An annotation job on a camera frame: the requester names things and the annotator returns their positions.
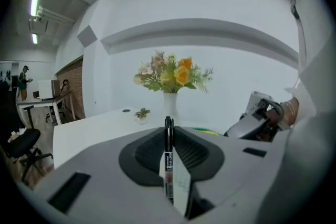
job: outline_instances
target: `green shirt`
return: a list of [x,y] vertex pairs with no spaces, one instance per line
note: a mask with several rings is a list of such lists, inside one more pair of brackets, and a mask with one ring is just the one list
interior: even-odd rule
[[20,76],[19,76],[19,88],[20,88],[20,90],[27,89],[27,83],[24,82],[25,79],[26,79],[26,74],[21,72]]

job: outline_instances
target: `table leg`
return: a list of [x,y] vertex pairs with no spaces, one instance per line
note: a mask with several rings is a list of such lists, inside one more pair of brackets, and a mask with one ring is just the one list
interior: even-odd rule
[[48,107],[48,108],[49,108],[49,115],[50,115],[51,122],[54,122],[54,119],[53,119],[52,114],[51,114],[51,108],[50,107]]
[[74,104],[72,103],[72,93],[70,94],[70,106],[71,106],[71,112],[72,112],[72,117],[73,120],[76,120],[76,116],[75,116],[75,111],[73,110]]
[[19,112],[19,115],[20,115],[20,118],[21,118],[23,124],[24,124],[27,128],[29,128],[29,125],[28,125],[27,120],[26,120],[25,111],[24,111],[22,108],[20,108],[20,107],[18,107],[17,110],[18,110],[18,112]]
[[54,112],[55,112],[55,116],[56,116],[56,122],[58,125],[62,125],[62,121],[61,121],[61,118],[59,116],[59,112],[58,112],[58,107],[57,107],[57,104],[53,104],[52,105],[54,107]]

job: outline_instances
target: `table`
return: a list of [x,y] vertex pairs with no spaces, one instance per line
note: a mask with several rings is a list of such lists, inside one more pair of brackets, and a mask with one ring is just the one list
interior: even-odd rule
[[61,92],[60,96],[52,98],[52,99],[37,99],[37,98],[34,98],[32,100],[17,101],[16,106],[18,107],[18,112],[19,112],[19,115],[21,117],[21,120],[26,126],[28,126],[28,124],[27,124],[26,117],[25,117],[25,112],[24,112],[23,109],[27,108],[28,106],[31,106],[31,105],[33,105],[35,108],[41,108],[41,107],[45,107],[45,106],[49,107],[50,118],[51,118],[51,121],[53,121],[53,118],[51,117],[51,109],[50,109],[50,106],[52,106],[54,108],[57,124],[62,125],[61,118],[59,116],[59,111],[58,111],[57,104],[59,102],[63,101],[67,96],[70,97],[70,106],[71,106],[72,117],[73,117],[73,120],[75,120],[76,116],[75,116],[75,112],[73,110],[74,106],[73,106],[73,103],[72,103],[72,92],[71,91]]
[[[54,168],[56,169],[89,146],[135,132],[164,127],[164,118],[161,116],[155,116],[150,113],[148,122],[140,125],[134,120],[134,114],[138,110],[134,108],[125,109],[129,109],[130,112],[122,112],[124,109],[114,110],[55,126],[53,142]],[[200,126],[197,122],[184,121],[183,119],[181,119],[181,126],[206,127],[203,124]]]

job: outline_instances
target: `black marker pen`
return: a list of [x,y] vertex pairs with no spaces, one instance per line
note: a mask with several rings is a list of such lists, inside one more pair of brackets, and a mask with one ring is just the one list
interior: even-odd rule
[[165,119],[164,130],[164,161],[165,161],[165,192],[166,197],[174,203],[173,193],[173,123],[169,116]]

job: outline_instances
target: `pink flower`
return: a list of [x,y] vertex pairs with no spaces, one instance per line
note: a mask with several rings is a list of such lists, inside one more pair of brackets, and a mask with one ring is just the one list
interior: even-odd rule
[[149,66],[144,66],[144,67],[141,67],[139,68],[139,74],[141,75],[151,75],[153,73],[153,70],[151,67]]
[[161,67],[164,65],[164,60],[160,56],[155,55],[152,57],[152,65],[155,69]]

